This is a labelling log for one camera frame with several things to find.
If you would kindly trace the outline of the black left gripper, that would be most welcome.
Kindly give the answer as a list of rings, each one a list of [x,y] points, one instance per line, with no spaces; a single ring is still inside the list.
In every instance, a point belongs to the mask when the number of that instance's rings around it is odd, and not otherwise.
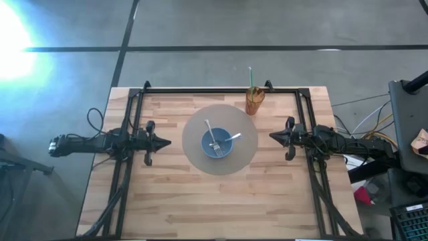
[[[144,164],[145,165],[152,165],[152,158],[151,153],[154,152],[154,138],[155,138],[155,122],[153,120],[150,120],[146,123],[146,127],[144,129],[139,130],[139,137],[142,139],[142,149],[146,151],[146,154],[144,155]],[[163,144],[159,144],[157,146],[157,150],[160,150],[162,148],[165,148],[171,144],[170,140],[163,139],[160,137],[157,137],[157,141]]]

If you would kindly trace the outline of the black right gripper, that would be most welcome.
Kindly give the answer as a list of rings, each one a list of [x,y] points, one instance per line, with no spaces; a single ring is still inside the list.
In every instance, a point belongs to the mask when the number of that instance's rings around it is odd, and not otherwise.
[[[294,146],[295,142],[300,142],[300,137],[304,133],[304,125],[301,123],[296,124],[295,118],[289,116],[286,121],[286,146],[288,147],[288,152],[285,155],[286,161],[291,161],[296,156],[296,148]],[[284,145],[283,131],[270,133],[269,136],[277,141],[280,145]]]

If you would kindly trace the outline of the silver metal spoon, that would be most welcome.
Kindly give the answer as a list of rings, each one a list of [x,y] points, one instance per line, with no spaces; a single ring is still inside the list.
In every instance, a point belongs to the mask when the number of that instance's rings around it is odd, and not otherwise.
[[[236,135],[233,135],[232,137],[229,137],[228,139],[225,139],[224,142],[232,141],[232,140],[240,139],[240,138],[242,138],[242,134],[241,133],[237,133]],[[214,147],[215,146],[214,142],[209,143],[209,146],[210,147]]]

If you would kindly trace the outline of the blue bowl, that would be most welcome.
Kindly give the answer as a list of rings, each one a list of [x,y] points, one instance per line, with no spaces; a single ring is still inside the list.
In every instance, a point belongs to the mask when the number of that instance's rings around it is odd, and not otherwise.
[[[220,159],[226,157],[230,154],[233,148],[233,141],[226,141],[226,139],[231,137],[231,134],[219,127],[212,128],[213,136],[215,137],[215,141],[220,147],[221,155],[217,155],[214,148],[209,145],[213,142],[212,136],[209,131],[206,131],[201,138],[201,148],[203,152],[208,156],[214,159]]]

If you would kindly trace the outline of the silver metal fork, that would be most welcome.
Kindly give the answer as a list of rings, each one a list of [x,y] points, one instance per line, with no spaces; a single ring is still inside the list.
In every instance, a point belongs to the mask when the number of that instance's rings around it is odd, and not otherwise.
[[[220,146],[219,146],[219,143],[215,140],[215,137],[214,137],[213,131],[212,131],[211,126],[210,126],[210,124],[209,124],[209,120],[208,120],[208,119],[205,119],[205,120],[204,120],[204,122],[205,122],[205,124],[207,125],[208,131],[209,131],[209,134],[211,135],[211,138],[212,138],[212,142],[209,144],[209,146],[214,150],[214,152],[216,153],[216,155],[217,155],[218,157],[220,157],[220,156],[222,156],[222,155],[223,155],[223,152],[222,152],[222,150],[221,150],[221,148],[220,148]]]

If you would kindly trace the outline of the round grey placemat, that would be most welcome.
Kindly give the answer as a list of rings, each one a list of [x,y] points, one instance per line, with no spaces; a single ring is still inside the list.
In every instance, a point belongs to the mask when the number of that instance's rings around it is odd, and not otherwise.
[[[208,157],[201,148],[201,138],[208,131],[204,120],[211,128],[227,130],[231,136],[237,133],[242,138],[233,140],[233,148],[226,157]],[[228,104],[212,104],[193,114],[182,134],[183,151],[188,160],[199,170],[211,175],[229,175],[249,165],[255,156],[258,135],[252,119],[242,110]]]

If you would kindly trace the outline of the red object on floor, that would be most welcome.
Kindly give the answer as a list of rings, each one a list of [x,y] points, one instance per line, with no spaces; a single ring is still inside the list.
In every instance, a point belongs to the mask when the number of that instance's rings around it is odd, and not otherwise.
[[[373,202],[368,194],[368,191],[363,186],[360,186],[354,192],[354,198],[356,201],[366,204],[368,206],[373,205]]]

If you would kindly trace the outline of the black side cart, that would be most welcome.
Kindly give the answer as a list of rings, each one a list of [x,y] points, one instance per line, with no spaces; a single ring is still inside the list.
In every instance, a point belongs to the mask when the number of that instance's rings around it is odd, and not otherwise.
[[[412,81],[389,82],[389,94],[401,168],[428,175],[428,159],[411,146],[420,131],[428,132],[428,70]]]

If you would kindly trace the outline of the crumpled brown paper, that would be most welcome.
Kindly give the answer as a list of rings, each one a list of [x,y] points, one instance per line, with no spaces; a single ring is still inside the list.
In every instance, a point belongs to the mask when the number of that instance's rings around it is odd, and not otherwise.
[[[416,155],[428,159],[428,131],[421,129],[411,142],[411,148]]]

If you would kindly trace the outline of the black floor stand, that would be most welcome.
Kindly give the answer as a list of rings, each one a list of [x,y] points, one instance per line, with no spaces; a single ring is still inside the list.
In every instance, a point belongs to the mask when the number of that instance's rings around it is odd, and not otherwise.
[[[0,241],[13,239],[19,227],[18,213],[25,195],[25,191],[34,171],[44,175],[51,175],[54,168],[14,155],[6,149],[6,138],[0,134],[0,193],[1,180],[9,183],[10,201],[4,212],[0,214]]]

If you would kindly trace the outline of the black metal table frame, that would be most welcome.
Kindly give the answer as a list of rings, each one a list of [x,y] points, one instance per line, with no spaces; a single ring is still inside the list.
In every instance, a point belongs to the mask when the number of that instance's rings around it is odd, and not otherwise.
[[[192,115],[213,104],[245,107],[243,88],[151,88],[141,106],[140,125],[155,123],[156,134],[171,141],[144,164],[134,156],[123,223],[110,223],[99,240],[123,239],[284,239],[319,237],[308,165],[302,149],[293,161],[270,138],[289,116],[312,120],[298,108],[288,87],[267,93],[252,117],[258,146],[249,165],[231,175],[197,169],[182,148],[183,129]]]

